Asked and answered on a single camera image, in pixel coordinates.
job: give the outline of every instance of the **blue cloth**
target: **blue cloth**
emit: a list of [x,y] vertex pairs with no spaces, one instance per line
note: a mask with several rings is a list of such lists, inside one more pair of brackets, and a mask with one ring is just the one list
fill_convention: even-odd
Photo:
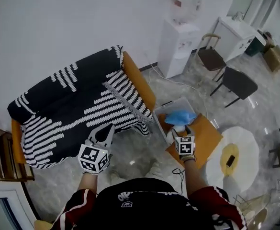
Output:
[[188,111],[174,111],[167,115],[164,122],[171,125],[189,125],[195,118],[195,113]]

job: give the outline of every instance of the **person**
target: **person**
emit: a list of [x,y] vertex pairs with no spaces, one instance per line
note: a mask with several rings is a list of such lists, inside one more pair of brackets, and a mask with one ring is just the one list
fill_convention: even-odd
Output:
[[240,209],[227,193],[208,186],[194,155],[181,156],[188,198],[155,178],[137,178],[105,188],[97,194],[97,175],[85,172],[77,192],[67,202],[52,230],[88,230],[111,225],[134,228],[140,224],[170,224],[175,220],[191,229],[246,230]]

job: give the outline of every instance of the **phone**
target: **phone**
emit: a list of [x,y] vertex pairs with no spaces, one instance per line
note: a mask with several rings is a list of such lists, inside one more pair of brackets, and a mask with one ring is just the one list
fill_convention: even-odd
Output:
[[231,155],[226,163],[227,167],[230,167],[232,165],[232,163],[234,162],[234,160],[235,160],[235,156]]

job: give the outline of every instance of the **power cord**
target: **power cord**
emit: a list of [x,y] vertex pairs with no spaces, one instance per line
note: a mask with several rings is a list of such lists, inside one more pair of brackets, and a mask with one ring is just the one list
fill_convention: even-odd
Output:
[[183,179],[184,179],[184,174],[183,173],[184,173],[184,171],[185,170],[181,171],[181,169],[179,169],[179,168],[176,168],[176,169],[172,170],[173,174],[178,174],[181,178],[181,195],[183,195]]
[[197,93],[198,93],[198,95],[199,95],[199,97],[202,99],[203,106],[205,107],[205,111],[206,111],[206,117],[208,118],[208,110],[207,110],[207,107],[206,107],[206,103],[205,103],[204,98],[201,96],[199,90],[196,89],[196,88],[194,88],[193,86],[187,85],[187,84],[185,84],[185,83],[183,83],[183,82],[175,82],[175,81],[172,81],[172,80],[170,80],[170,79],[167,79],[167,78],[161,76],[160,73],[159,73],[159,72],[153,67],[153,65],[149,62],[149,59],[148,59],[148,57],[147,57],[146,52],[144,52],[144,54],[145,54],[145,56],[146,56],[146,58],[147,58],[148,63],[149,63],[150,66],[152,67],[152,69],[151,69],[151,70],[149,71],[149,73],[148,73],[148,85],[150,84],[150,73],[154,70],[154,71],[159,75],[159,77],[161,77],[161,78],[163,78],[163,79],[165,79],[165,80],[167,80],[167,81],[170,81],[170,82],[176,83],[176,84],[182,84],[182,85],[184,85],[184,86],[187,86],[187,87],[190,87],[191,89],[196,90]]

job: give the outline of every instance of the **red sleeve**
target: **red sleeve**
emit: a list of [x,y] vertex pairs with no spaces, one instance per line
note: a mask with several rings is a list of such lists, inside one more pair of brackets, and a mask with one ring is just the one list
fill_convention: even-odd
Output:
[[67,202],[51,230],[71,230],[79,220],[91,212],[96,195],[89,189],[78,190]]
[[226,218],[234,222],[239,229],[247,229],[241,210],[229,203],[228,195],[224,190],[216,186],[208,186],[194,192],[189,196],[189,200],[198,209],[210,213],[212,218]]

